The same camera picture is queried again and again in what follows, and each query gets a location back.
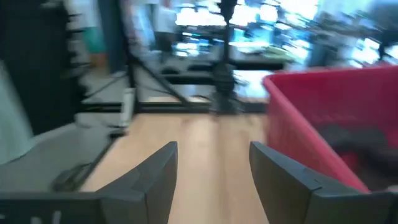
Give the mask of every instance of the red plastic crate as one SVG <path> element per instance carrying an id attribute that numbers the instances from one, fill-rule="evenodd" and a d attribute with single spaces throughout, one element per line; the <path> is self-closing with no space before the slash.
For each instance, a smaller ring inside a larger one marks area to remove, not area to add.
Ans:
<path id="1" fill-rule="evenodd" d="M 369 192 L 314 126 L 378 127 L 398 145 L 398 67 L 280 73 L 264 78 L 270 93 L 270 147 L 340 182 Z"/>

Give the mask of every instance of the table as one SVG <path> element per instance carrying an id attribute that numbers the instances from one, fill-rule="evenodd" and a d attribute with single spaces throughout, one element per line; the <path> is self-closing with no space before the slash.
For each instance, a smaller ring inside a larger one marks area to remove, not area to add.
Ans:
<path id="1" fill-rule="evenodd" d="M 139 114 L 81 190 L 100 189 L 177 141 L 169 224 L 268 223 L 249 165 L 249 142 L 264 142 L 265 124 L 265 115 Z"/>

